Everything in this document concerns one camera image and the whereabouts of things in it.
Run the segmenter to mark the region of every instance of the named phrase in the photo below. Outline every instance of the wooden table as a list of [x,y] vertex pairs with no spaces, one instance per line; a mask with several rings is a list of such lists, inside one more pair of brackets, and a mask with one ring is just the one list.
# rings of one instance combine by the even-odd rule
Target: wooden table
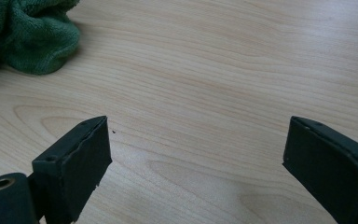
[[82,34],[61,70],[0,68],[0,175],[106,115],[114,162],[77,223],[335,223],[282,154],[293,115],[358,141],[358,1],[84,0],[69,16]]

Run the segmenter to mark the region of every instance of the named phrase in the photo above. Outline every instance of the wood grain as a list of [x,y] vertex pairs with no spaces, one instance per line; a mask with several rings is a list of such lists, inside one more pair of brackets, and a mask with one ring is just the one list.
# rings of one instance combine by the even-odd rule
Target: wood grain
[[113,164],[77,223],[335,223],[282,167],[289,119],[358,141],[358,1],[94,0],[58,72],[0,68],[0,175],[83,119]]

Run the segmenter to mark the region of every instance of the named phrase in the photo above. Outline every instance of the light wood surface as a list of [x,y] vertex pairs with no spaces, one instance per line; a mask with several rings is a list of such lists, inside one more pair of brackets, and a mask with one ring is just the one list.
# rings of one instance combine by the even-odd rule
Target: light wood surface
[[77,223],[335,223],[282,166],[289,119],[358,141],[358,1],[83,0],[58,72],[0,68],[0,175],[109,118]]

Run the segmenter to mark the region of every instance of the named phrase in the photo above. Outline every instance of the hole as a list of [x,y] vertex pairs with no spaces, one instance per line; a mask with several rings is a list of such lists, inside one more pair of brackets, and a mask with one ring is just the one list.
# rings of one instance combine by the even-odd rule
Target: hole
[[10,187],[12,184],[14,184],[14,182],[15,182],[14,178],[0,179],[0,190]]
[[56,157],[56,156],[46,157],[46,161],[56,161],[56,160],[57,160],[57,157]]

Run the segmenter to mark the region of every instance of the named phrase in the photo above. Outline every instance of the green cloth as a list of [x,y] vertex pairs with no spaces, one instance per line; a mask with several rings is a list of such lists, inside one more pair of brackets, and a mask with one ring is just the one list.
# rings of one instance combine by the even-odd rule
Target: green cloth
[[79,30],[66,12],[79,0],[0,0],[0,59],[30,74],[60,69]]

